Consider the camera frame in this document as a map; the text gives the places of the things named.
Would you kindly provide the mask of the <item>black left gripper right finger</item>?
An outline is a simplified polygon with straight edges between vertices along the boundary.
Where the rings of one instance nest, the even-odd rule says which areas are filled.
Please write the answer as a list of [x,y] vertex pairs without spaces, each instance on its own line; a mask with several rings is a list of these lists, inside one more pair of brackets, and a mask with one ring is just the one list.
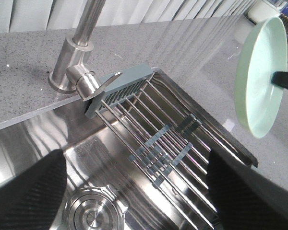
[[220,150],[207,166],[207,185],[226,230],[288,230],[288,191]]

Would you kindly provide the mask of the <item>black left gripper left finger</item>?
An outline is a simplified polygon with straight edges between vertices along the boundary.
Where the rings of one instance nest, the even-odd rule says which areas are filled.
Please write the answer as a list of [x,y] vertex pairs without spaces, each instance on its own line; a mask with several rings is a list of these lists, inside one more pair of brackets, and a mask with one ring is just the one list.
[[0,230],[50,229],[66,186],[66,160],[56,149],[0,184]]

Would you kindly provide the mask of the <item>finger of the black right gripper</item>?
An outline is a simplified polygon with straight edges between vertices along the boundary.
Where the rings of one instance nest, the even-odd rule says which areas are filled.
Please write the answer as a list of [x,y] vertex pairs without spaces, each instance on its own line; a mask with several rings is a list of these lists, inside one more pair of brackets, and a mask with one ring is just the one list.
[[276,71],[272,75],[271,82],[279,87],[288,90],[288,72],[287,71]]

